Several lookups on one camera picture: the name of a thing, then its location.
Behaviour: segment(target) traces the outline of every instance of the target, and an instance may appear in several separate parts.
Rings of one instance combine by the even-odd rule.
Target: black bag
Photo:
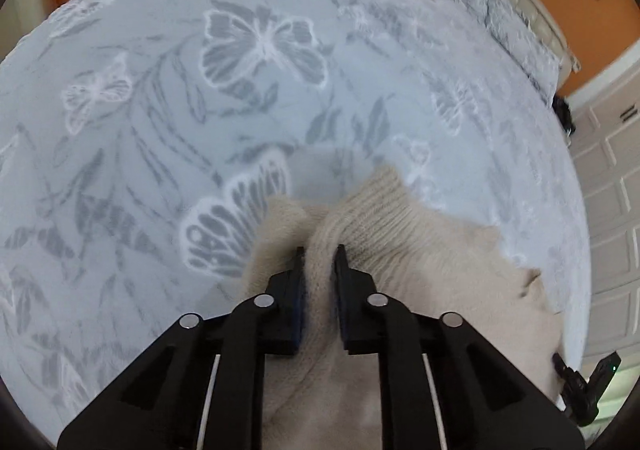
[[[564,97],[554,96],[552,108],[558,116],[558,121],[560,121],[562,129],[567,134],[567,136],[570,137],[571,134],[575,132],[575,125],[571,118],[571,109],[569,108],[569,105],[567,104]]]

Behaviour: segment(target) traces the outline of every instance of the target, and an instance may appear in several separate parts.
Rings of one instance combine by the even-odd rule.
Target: bed
[[[588,232],[545,103],[459,0],[72,0],[0,65],[4,382],[56,441],[180,314],[229,311],[269,195],[381,163],[500,226],[579,367]]]

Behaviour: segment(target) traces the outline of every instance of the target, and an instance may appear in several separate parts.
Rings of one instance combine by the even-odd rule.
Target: door panel
[[[592,243],[591,271],[594,294],[638,280],[637,230]]]
[[[591,237],[585,361],[640,347],[640,74],[575,116],[570,152]]]

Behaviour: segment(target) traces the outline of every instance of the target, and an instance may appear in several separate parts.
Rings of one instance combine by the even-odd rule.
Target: silver screw head
[[[463,324],[462,316],[458,313],[445,313],[442,321],[447,327],[460,327]]]
[[[276,302],[271,295],[258,295],[254,298],[254,304],[258,307],[270,307]]]
[[[184,315],[180,318],[180,327],[184,329],[193,329],[196,325],[200,323],[200,319],[198,315],[194,315],[193,313],[189,313],[188,315]]]
[[[389,303],[389,299],[382,293],[373,293],[367,296],[367,302],[373,307],[384,307]]]

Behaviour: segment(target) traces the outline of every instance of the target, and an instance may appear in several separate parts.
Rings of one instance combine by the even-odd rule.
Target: floral bedspread
[[[0,374],[51,440],[188,311],[229,311],[266,199],[392,163],[498,224],[587,331],[584,205],[555,116],[451,0],[72,0],[0,65]]]

